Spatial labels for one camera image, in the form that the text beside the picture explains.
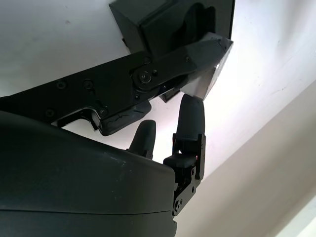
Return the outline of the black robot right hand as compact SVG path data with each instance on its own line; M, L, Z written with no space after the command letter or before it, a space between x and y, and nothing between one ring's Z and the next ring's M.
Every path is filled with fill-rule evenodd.
M153 160L150 100L216 73L216 36L134 53L0 100L3 237L173 237L204 177L203 97L186 91L172 154Z

